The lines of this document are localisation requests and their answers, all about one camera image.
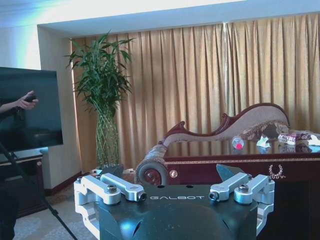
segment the ceiling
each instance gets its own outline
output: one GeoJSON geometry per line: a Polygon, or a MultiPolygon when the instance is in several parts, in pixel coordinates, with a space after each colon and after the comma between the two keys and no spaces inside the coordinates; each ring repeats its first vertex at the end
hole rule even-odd
{"type": "Polygon", "coordinates": [[[0,0],[0,28],[38,25],[62,37],[127,33],[320,12],[319,0],[0,0]]]}
{"type": "Polygon", "coordinates": [[[246,0],[0,0],[0,28],[111,17],[246,0]]]}
{"type": "Polygon", "coordinates": [[[62,37],[237,22],[320,12],[314,0],[246,0],[42,24],[62,37]]]}

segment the upholstered backrest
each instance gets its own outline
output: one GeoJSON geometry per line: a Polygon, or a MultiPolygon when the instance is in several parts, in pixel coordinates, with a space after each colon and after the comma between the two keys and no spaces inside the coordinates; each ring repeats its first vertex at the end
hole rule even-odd
{"type": "Polygon", "coordinates": [[[185,122],[174,126],[160,142],[168,147],[173,142],[200,142],[229,140],[234,136],[241,136],[248,140],[257,140],[261,134],[276,139],[280,133],[289,131],[288,117],[278,105],[262,103],[253,105],[237,116],[222,115],[220,127],[206,134],[190,132],[184,128],[185,122]]]}

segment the wooden cabinet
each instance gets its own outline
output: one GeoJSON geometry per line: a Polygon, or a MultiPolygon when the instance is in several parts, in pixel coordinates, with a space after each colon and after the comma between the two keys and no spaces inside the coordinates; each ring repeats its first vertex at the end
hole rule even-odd
{"type": "MultiPolygon", "coordinates": [[[[36,185],[40,193],[44,194],[42,160],[43,156],[39,154],[19,158],[16,162],[36,185]]],[[[39,197],[8,161],[0,161],[0,185],[17,199],[19,218],[46,209],[39,197]]]]}
{"type": "Polygon", "coordinates": [[[257,239],[320,239],[320,153],[166,157],[165,164],[168,173],[176,173],[168,174],[172,185],[220,183],[217,164],[271,176],[274,211],[257,239]]]}

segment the green leaves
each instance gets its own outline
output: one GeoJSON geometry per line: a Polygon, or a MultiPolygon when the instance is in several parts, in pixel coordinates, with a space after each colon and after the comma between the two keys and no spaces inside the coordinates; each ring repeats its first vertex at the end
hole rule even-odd
{"type": "Polygon", "coordinates": [[[68,66],[82,68],[83,73],[75,85],[78,95],[83,93],[84,100],[92,104],[100,112],[108,110],[116,113],[117,103],[123,95],[131,91],[131,85],[122,70],[131,62],[131,55],[126,50],[126,44],[133,38],[108,42],[109,33],[93,40],[90,44],[80,46],[71,39],[75,51],[68,55],[68,66]]]}

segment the dark wooden table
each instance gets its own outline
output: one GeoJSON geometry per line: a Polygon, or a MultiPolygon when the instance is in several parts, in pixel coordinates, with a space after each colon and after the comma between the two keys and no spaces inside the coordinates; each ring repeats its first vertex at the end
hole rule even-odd
{"type": "Polygon", "coordinates": [[[253,176],[269,175],[276,183],[274,212],[258,239],[320,239],[320,148],[277,141],[271,143],[271,148],[245,141],[243,150],[235,150],[230,141],[210,144],[215,150],[210,156],[166,156],[169,184],[219,183],[216,164],[239,167],[253,176]]]}
{"type": "MultiPolygon", "coordinates": [[[[42,154],[21,157],[19,160],[16,160],[16,163],[35,184],[40,194],[44,194],[42,160],[42,154]]],[[[6,159],[0,159],[0,187],[6,189],[8,194],[18,201],[18,218],[47,208],[33,189],[6,159]]]]}

